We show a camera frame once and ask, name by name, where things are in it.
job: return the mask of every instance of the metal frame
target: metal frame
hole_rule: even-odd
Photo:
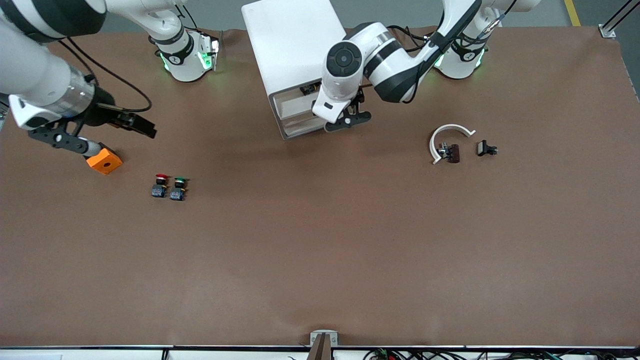
[[[614,29],[618,24],[627,17],[632,11],[634,11],[638,5],[640,5],[640,0],[627,0],[627,2],[615,13],[613,16],[604,24],[598,24],[598,28],[600,29],[600,34],[604,38],[615,38],[616,32]]]

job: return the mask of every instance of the orange block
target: orange block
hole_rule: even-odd
[[[122,160],[109,149],[102,149],[98,155],[94,155],[86,160],[89,166],[104,175],[114,171],[117,167],[122,165]]]

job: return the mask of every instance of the white c-shaped part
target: white c-shaped part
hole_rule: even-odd
[[[431,156],[433,156],[434,165],[436,165],[438,161],[442,159],[442,157],[438,153],[438,150],[436,150],[436,145],[435,145],[436,135],[441,131],[445,131],[445,130],[458,130],[459,132],[463,133],[466,137],[470,137],[471,135],[476,133],[476,130],[469,131],[466,127],[461,125],[456,125],[456,124],[447,124],[437,128],[436,131],[433,132],[433,135],[431,135],[431,139],[429,140],[429,150],[431,151]]]

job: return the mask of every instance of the round black joint cap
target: round black joint cap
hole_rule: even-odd
[[[360,68],[362,53],[360,49],[348,41],[335,44],[326,59],[326,68],[333,76],[345,78],[353,75]]]

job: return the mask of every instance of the yellow floor line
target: yellow floor line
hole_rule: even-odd
[[[578,19],[578,13],[575,12],[575,6],[573,0],[564,0],[566,11],[569,13],[569,19],[571,19],[571,25],[580,26],[580,19]]]

